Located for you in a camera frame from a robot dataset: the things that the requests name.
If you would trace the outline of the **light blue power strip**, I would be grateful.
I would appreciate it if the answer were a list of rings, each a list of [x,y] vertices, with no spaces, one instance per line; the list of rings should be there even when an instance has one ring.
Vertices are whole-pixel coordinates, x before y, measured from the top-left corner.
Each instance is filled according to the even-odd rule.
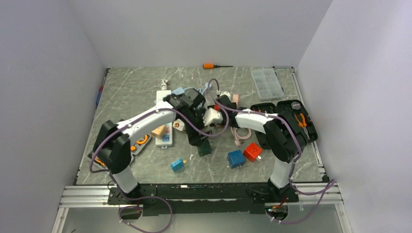
[[[204,96],[207,91],[209,91],[212,88],[211,83],[205,83],[203,88],[195,88],[195,87],[178,87],[171,91],[171,95],[181,95],[184,94],[187,90],[196,90],[200,95]]]

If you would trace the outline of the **pink round cable reel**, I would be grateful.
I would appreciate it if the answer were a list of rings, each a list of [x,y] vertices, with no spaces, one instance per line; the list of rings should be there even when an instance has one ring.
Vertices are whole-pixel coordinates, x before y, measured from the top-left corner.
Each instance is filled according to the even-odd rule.
[[[233,94],[232,102],[234,102],[236,105],[239,104],[239,94]]]

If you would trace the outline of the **white and blue cube adapter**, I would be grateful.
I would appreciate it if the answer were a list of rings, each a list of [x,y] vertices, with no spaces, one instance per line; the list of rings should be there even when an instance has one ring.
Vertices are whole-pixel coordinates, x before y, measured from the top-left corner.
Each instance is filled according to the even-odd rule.
[[[180,132],[185,131],[185,128],[186,128],[184,122],[183,122],[182,120],[180,120],[180,119],[176,119],[176,120],[173,122],[172,126],[173,126],[174,129],[176,129],[176,130],[178,130],[178,131],[180,131]]]

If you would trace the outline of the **red cube adapter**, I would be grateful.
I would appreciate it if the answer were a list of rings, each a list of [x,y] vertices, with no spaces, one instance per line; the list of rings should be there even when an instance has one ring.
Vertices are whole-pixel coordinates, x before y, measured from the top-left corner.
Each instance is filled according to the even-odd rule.
[[[260,161],[262,153],[262,148],[260,148],[256,143],[250,143],[243,151],[243,156],[249,160],[251,163],[254,161]]]

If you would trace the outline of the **dark blue cube adapter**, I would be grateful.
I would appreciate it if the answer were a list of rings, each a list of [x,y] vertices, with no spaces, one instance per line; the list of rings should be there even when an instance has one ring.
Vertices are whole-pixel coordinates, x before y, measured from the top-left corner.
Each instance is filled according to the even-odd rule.
[[[236,168],[245,164],[245,158],[241,150],[231,151],[227,155],[230,168]]]

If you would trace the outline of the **dark green cube adapter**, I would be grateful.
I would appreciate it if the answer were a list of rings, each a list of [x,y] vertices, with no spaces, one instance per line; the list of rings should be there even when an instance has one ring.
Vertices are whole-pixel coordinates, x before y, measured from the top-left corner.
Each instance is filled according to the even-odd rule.
[[[211,154],[212,148],[211,148],[209,140],[206,139],[205,141],[203,141],[202,144],[197,147],[197,150],[198,150],[198,155],[201,157]]]

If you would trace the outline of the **orange cube adapter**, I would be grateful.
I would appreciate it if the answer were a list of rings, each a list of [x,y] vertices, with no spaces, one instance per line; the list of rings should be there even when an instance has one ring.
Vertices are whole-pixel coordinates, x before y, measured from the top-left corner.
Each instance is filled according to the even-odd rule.
[[[166,133],[167,127],[166,125],[161,125],[157,127],[156,129],[151,131],[151,135],[157,139],[162,139],[163,135]]]

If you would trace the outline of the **white power strip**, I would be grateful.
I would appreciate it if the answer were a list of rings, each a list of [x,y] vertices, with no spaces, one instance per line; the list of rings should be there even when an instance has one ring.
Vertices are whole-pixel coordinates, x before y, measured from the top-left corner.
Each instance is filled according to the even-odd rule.
[[[168,89],[167,82],[168,81],[166,79],[161,79],[160,90],[156,92],[156,101],[162,101],[164,97],[172,93],[172,91]],[[172,143],[172,122],[169,122],[161,126],[160,129],[161,130],[163,129],[163,133],[161,134],[161,137],[157,137],[155,139],[155,145],[157,147],[161,147],[162,149],[171,147],[173,145]]]

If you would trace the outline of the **clear plastic organizer box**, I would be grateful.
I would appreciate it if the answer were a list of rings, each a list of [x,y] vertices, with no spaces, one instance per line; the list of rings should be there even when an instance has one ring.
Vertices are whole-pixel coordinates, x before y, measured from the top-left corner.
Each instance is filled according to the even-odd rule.
[[[257,94],[261,100],[281,98],[284,91],[273,68],[256,69],[251,71]]]

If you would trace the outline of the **black tool case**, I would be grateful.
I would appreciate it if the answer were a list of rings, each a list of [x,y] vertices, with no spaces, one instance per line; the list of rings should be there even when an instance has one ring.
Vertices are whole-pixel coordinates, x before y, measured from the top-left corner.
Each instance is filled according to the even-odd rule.
[[[250,109],[261,113],[280,114],[284,116],[287,121],[295,121],[296,125],[307,135],[308,143],[312,143],[318,139],[315,125],[300,100],[282,100],[277,104],[264,102],[251,105]]]

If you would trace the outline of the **grey tool case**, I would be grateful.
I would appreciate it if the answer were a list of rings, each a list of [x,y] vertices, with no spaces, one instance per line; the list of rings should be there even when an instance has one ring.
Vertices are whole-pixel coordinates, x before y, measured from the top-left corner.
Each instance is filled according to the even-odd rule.
[[[105,136],[110,135],[112,131],[116,130],[116,127],[114,125],[115,124],[111,120],[104,122],[100,128],[97,138],[101,140],[105,139]],[[131,141],[130,143],[131,160],[130,160],[129,166],[131,166],[131,164],[134,162],[135,157],[139,155],[146,148],[146,146],[149,144],[151,139],[152,139],[152,136],[149,134],[146,134],[137,141]],[[94,165],[97,168],[108,169],[106,164],[101,159],[99,159],[98,156],[93,161],[94,161]]]

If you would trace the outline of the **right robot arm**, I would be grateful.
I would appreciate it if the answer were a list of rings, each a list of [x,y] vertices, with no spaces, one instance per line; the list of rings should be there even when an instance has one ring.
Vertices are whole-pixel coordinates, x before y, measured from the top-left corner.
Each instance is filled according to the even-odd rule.
[[[266,148],[275,155],[274,170],[268,179],[268,196],[273,201],[282,200],[290,189],[297,157],[311,142],[304,130],[306,112],[301,102],[265,102],[245,108],[237,107],[228,96],[221,95],[215,100],[213,109],[223,114],[216,124],[250,129],[263,136]]]

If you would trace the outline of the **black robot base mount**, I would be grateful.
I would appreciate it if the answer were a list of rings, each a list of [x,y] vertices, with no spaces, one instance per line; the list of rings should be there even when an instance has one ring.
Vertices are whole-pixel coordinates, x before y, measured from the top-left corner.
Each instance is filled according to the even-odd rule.
[[[142,206],[143,216],[248,212],[264,214],[273,205],[297,203],[292,188],[281,195],[272,192],[267,182],[142,184],[142,200],[124,196],[117,187],[109,189],[106,203],[111,206]]]

